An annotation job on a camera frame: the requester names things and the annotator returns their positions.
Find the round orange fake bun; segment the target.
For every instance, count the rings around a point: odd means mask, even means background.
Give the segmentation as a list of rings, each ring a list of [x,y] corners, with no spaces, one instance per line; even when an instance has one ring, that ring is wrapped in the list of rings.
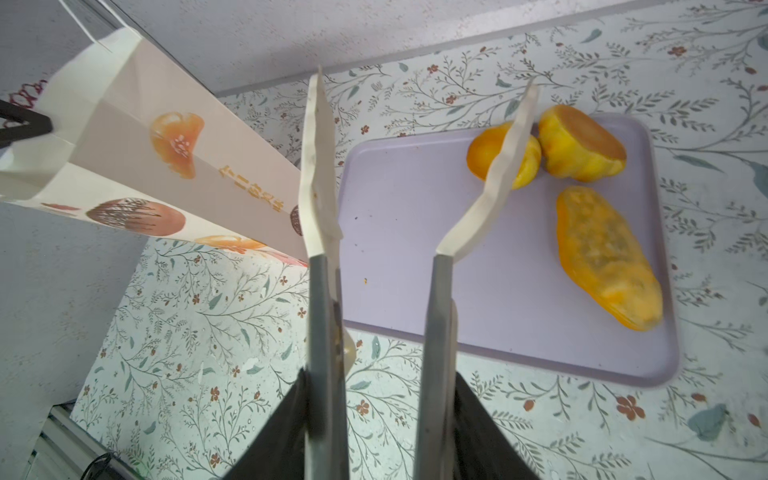
[[[512,122],[506,122],[487,129],[470,144],[466,156],[467,167],[479,179],[486,179],[490,165],[501,152],[504,138],[511,126]],[[513,190],[527,186],[536,178],[541,160],[542,148],[540,143],[533,135],[530,135],[521,167],[512,186]]]

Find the orange oval fake bread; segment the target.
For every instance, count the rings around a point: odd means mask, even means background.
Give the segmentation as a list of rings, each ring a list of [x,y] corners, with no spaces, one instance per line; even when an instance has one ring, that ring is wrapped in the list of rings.
[[[623,144],[584,112],[555,105],[541,115],[539,142],[546,171],[556,178],[591,183],[621,173],[627,163]]]

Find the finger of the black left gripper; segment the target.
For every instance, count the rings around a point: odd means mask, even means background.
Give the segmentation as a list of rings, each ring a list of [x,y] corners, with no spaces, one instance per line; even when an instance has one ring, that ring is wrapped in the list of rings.
[[[49,134],[53,131],[51,119],[34,110],[22,108],[6,101],[0,101],[1,119],[10,120],[12,126],[1,129],[1,148],[8,148],[14,142]]]

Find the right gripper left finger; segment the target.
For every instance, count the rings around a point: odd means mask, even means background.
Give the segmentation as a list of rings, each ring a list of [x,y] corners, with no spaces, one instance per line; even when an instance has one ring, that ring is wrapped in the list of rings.
[[[346,479],[349,450],[335,127],[321,73],[308,84],[298,214],[308,260],[306,365],[229,479]]]

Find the lavender cutting board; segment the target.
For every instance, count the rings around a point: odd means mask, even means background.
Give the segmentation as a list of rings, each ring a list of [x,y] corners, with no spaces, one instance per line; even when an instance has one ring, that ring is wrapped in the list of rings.
[[[540,173],[513,191],[491,231],[454,269],[462,351],[639,388],[670,382],[681,363],[652,139],[622,114],[596,121],[628,154],[594,189],[629,223],[664,295],[662,322],[630,330],[563,271],[556,200],[568,181]],[[437,245],[482,191],[467,168],[475,130],[371,140],[347,156],[339,193],[347,326],[421,341]]]

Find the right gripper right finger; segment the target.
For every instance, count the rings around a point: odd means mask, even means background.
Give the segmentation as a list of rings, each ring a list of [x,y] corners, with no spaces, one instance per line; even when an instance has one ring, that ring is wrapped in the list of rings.
[[[452,298],[454,264],[480,243],[506,202],[524,158],[538,95],[538,87],[528,82],[501,150],[491,162],[482,193],[436,249],[425,321],[416,479],[450,479],[453,475],[458,350],[458,313]]]

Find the orange fake croissant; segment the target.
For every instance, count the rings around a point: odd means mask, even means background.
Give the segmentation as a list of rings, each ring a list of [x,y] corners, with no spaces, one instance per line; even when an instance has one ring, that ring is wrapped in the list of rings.
[[[570,186],[556,200],[561,267],[623,326],[649,331],[663,318],[659,280],[629,223],[595,190]]]

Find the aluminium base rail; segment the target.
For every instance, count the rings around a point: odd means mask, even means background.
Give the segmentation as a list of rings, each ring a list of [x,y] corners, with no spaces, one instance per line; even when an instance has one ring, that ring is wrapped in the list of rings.
[[[22,479],[142,479],[116,452],[77,425],[71,411],[72,403],[50,409]]]

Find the printed paper bakery bag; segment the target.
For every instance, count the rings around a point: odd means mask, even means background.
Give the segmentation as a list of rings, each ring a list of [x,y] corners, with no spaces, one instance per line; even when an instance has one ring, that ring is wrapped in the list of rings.
[[[45,131],[3,153],[3,201],[307,262],[298,168],[130,25],[93,39],[33,110]]]

